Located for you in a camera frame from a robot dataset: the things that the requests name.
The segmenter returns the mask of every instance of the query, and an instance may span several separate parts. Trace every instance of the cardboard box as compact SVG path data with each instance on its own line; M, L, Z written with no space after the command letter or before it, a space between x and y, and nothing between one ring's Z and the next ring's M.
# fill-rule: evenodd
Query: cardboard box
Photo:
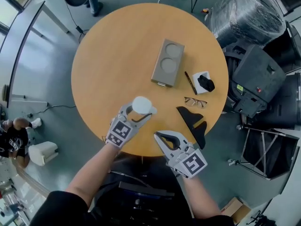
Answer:
M222 215L233 218L235 224L238 224L251 211L237 198L233 198L223 209Z

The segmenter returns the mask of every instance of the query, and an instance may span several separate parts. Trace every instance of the white cup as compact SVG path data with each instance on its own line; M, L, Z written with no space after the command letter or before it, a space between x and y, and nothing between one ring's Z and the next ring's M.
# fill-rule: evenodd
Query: white cup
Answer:
M138 114L156 114L157 109L152 106L151 101L148 98L145 98L143 96L138 96L133 100L132 103L133 111L135 111Z

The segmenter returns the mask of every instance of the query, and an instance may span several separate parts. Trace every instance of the yellow sticker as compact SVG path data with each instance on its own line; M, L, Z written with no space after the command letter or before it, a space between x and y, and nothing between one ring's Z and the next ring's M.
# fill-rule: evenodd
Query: yellow sticker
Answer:
M237 85L237 89L244 91L244 87L242 87L241 85Z

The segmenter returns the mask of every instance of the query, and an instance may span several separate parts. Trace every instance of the robotic hand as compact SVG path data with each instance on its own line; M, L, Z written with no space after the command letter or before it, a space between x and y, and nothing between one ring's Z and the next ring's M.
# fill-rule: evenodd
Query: robotic hand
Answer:
M110 142L119 149L134 137L142 127L152 116L152 113L146 114L138 121L128 121L127 116L132 112L132 102L122 106L118 115L113 118L110 129L106 136L106 143Z
M165 154L166 165L184 177L193 178L208 165L200 149L195 150L180 132L161 130L155 132L154 137ZM173 148L165 140L173 143Z

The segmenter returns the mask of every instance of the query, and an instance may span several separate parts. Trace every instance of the black sleeve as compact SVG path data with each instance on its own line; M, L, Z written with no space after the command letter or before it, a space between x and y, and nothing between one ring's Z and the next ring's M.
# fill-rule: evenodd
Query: black sleeve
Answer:
M222 226L234 226L233 219L229 216L219 215L207 219L195 219L194 225L200 226L212 226L212 225L222 225Z
M51 192L33 217L30 226L92 225L88 206L79 196L62 191Z
M6 157L6 158L9 158L8 151L3 151L3 152L0 152L0 156L3 156L3 157Z

